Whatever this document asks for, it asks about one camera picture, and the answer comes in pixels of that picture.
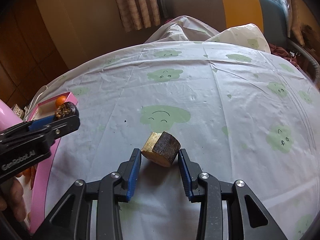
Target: pink cardboard box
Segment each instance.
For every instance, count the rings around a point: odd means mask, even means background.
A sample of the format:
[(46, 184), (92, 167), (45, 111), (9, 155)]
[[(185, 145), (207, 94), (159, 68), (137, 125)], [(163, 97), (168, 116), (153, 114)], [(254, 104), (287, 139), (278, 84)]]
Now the pink cardboard box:
[[(46, 101), (39, 103), (35, 109), (31, 112), (28, 121), (37, 120), (43, 117), (47, 117), (54, 114), (56, 110), (56, 99), (61, 96), (66, 96), (66, 102), (72, 102), (75, 105), (78, 103), (76, 97), (71, 93), (67, 92), (56, 97), (50, 98)], [(44, 207), (45, 197), (47, 193), (47, 186), (49, 181), (49, 175), (53, 163), (55, 153), (57, 151), (60, 139), (57, 139), (51, 146), (51, 156), (48, 159), (43, 160), (38, 164), (36, 171), (35, 183), (32, 190), (31, 200), (31, 217), (30, 221), (30, 232), (34, 233), (44, 220)]]

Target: silver screw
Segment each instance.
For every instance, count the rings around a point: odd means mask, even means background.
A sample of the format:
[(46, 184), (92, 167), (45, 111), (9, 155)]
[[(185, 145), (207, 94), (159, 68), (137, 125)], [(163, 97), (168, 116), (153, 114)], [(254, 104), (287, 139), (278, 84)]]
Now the silver screw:
[(238, 187), (243, 187), (243, 186), (245, 185), (245, 183), (244, 183), (243, 180), (238, 179), (238, 180), (236, 181), (236, 185), (237, 185)]
[(206, 172), (202, 172), (202, 173), (200, 173), (200, 178), (201, 179), (207, 179), (207, 178), (209, 178), (209, 174), (206, 173)]
[(120, 177), (119, 172), (113, 172), (113, 173), (111, 173), (111, 178), (117, 179), (117, 178), (119, 178), (119, 177)]
[(84, 183), (84, 181), (83, 181), (82, 179), (78, 179), (78, 180), (75, 181), (75, 185), (76, 185), (77, 187), (82, 186), (83, 183)]

